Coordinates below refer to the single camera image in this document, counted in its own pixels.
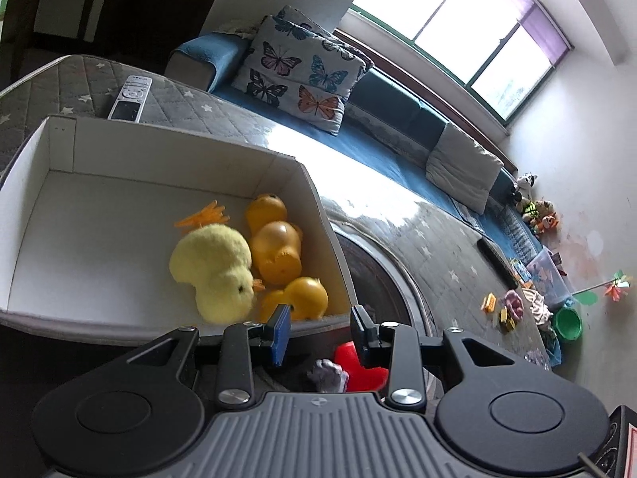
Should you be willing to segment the red plastic ball toy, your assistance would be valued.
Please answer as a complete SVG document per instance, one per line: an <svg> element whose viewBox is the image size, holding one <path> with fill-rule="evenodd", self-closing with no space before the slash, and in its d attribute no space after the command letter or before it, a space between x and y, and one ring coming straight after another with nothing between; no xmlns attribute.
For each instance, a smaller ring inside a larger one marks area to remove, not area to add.
<svg viewBox="0 0 637 478"><path fill-rule="evenodd" d="M348 374L348 393L380 392L388 383L389 370L380 367L364 368L352 341L336 348L334 361Z"/></svg>

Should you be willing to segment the yellow plush chick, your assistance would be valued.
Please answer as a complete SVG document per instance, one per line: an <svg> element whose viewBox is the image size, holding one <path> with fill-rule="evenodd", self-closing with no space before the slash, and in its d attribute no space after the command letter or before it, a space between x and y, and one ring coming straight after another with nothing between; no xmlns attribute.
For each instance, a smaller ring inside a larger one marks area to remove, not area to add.
<svg viewBox="0 0 637 478"><path fill-rule="evenodd" d="M252 273L252 253L242 233L228 225L225 208L212 202L174 226L184 233L170 255L174 281L194 288L200 315L214 325L246 321L264 289Z"/></svg>

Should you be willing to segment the orange plastic duck toy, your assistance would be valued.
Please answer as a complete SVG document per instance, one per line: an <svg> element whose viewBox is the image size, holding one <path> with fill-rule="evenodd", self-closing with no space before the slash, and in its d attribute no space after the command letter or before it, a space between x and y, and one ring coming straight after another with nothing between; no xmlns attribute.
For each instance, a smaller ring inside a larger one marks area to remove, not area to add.
<svg viewBox="0 0 637 478"><path fill-rule="evenodd" d="M267 223L250 239L249 246L266 283L286 286L301 275L301 235L291 223Z"/></svg>

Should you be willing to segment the black round induction cooktop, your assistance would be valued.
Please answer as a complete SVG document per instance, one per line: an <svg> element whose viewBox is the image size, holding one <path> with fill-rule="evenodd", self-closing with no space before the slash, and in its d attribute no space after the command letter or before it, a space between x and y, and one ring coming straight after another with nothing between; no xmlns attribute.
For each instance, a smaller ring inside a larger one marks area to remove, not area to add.
<svg viewBox="0 0 637 478"><path fill-rule="evenodd" d="M332 219L330 225L350 271L355 302L371 319L409 325L421 338L439 335L429 304L406 266L352 223Z"/></svg>

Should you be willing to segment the grey purple small toy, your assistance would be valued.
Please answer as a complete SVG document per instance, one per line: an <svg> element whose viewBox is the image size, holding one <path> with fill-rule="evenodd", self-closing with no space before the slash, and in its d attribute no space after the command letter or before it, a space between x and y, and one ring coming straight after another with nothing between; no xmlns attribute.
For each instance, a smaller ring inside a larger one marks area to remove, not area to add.
<svg viewBox="0 0 637 478"><path fill-rule="evenodd" d="M307 376L319 393L337 394L347 391L349 373L330 359L317 359Z"/></svg>

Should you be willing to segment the yellow black toy car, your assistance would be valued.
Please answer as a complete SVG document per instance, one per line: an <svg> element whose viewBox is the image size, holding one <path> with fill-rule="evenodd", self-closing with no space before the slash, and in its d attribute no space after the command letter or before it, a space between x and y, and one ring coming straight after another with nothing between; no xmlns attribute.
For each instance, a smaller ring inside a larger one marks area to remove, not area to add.
<svg viewBox="0 0 637 478"><path fill-rule="evenodd" d="M500 328L505 332L510 332L516 328L516 321L507 308L500 309L498 320Z"/></svg>

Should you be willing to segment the purple flower toy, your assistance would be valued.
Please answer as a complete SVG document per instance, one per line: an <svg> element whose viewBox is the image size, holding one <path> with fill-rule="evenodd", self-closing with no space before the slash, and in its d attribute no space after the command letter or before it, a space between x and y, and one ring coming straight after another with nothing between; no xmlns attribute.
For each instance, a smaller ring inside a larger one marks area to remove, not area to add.
<svg viewBox="0 0 637 478"><path fill-rule="evenodd" d="M524 317L524 303L522 297L516 290L508 290L503 297L503 304L508 314L513 318L515 323L519 323Z"/></svg>

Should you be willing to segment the black remote control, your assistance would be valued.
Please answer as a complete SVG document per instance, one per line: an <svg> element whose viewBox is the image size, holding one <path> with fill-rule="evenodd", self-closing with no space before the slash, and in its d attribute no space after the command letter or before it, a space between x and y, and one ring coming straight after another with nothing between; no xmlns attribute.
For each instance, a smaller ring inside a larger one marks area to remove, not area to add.
<svg viewBox="0 0 637 478"><path fill-rule="evenodd" d="M500 251L496 249L496 246L494 246L489 239L481 237L477 240L476 247L489 262L493 271L498 274L498 277L500 277L500 280L502 280L504 285L508 289L516 289L517 280L514 276L513 270L505 258L500 254Z"/></svg>

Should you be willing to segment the clear plastic storage bin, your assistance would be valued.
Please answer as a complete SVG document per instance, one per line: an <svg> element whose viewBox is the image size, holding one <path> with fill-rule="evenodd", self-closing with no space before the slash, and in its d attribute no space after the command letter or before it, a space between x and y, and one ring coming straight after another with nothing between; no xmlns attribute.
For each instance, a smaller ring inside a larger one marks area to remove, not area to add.
<svg viewBox="0 0 637 478"><path fill-rule="evenodd" d="M552 254L543 248L526 266L534 288L544 298L550 311L560 309L571 297L563 277L555 265Z"/></svg>

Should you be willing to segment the green plastic bucket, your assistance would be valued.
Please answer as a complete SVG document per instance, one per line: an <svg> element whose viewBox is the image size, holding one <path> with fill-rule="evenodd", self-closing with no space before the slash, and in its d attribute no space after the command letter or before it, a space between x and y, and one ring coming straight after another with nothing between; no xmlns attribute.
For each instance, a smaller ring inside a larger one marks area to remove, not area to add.
<svg viewBox="0 0 637 478"><path fill-rule="evenodd" d="M578 341L583 333L582 319L577 310L563 306L553 316L553 326L560 340Z"/></svg>

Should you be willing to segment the grey folded cushion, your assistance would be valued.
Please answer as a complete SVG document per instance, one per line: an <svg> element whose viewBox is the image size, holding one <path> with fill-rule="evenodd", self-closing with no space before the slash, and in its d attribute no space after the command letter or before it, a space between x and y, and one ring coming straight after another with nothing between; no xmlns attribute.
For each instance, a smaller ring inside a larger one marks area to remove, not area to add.
<svg viewBox="0 0 637 478"><path fill-rule="evenodd" d="M426 160L425 177L452 199L482 215L501 169L503 163L498 157L449 122Z"/></svg>

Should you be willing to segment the pink green pinwheel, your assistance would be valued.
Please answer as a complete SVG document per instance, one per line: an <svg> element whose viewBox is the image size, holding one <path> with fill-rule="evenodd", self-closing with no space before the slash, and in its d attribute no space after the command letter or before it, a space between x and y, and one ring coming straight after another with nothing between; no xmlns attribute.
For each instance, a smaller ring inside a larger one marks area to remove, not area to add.
<svg viewBox="0 0 637 478"><path fill-rule="evenodd" d="M631 289L631 277L622 270L613 274L610 280L575 291L572 297L583 306L594 306L602 299L619 302Z"/></svg>

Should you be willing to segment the white cardboard box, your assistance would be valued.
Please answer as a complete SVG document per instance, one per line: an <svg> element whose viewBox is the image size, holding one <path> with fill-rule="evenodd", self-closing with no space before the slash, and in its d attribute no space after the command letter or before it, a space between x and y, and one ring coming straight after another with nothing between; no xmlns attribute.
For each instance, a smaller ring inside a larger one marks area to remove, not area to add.
<svg viewBox="0 0 637 478"><path fill-rule="evenodd" d="M197 313L168 260L176 223L210 202L245 229L257 195L284 201L303 234L305 274L327 290L325 317L293 335L339 329L355 291L320 195L301 163L245 143L166 127L49 117L1 179L1 321L43 337L141 344Z"/></svg>

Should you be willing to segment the silver remote control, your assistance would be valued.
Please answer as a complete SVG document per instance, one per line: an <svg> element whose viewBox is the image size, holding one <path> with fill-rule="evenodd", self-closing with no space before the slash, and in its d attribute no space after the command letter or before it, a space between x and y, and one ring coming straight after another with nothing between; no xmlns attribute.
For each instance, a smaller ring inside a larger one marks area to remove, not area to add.
<svg viewBox="0 0 637 478"><path fill-rule="evenodd" d="M108 120L138 123L148 95L152 79L148 76L128 76L112 105Z"/></svg>

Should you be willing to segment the dark wooden door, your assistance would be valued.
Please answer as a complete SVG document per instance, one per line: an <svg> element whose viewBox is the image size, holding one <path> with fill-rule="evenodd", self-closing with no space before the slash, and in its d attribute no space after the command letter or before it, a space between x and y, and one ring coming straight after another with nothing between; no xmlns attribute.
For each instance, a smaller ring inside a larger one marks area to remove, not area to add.
<svg viewBox="0 0 637 478"><path fill-rule="evenodd" d="M92 49L105 0L1 0L1 85L37 58Z"/></svg>

